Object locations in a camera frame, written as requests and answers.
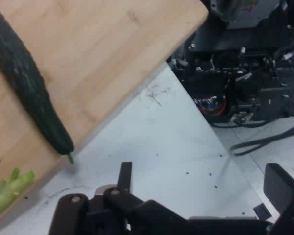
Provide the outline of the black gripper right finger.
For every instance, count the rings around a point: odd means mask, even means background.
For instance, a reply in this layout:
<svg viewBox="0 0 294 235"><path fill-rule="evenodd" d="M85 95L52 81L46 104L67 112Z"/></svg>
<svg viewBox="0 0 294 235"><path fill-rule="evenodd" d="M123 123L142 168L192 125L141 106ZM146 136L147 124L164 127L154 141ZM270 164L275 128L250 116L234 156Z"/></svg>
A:
<svg viewBox="0 0 294 235"><path fill-rule="evenodd" d="M294 178L277 163L265 168L264 194L280 216L270 235L294 235Z"/></svg>

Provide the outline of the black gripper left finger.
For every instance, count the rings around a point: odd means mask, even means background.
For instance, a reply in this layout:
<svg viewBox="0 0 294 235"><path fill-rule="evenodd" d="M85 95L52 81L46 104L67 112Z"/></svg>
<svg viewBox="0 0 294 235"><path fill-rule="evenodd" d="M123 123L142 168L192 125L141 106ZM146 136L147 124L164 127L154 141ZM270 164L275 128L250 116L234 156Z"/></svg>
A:
<svg viewBox="0 0 294 235"><path fill-rule="evenodd" d="M89 199L60 198L50 235L186 235L189 222L154 200L130 193L132 162L121 163L118 182Z"/></svg>

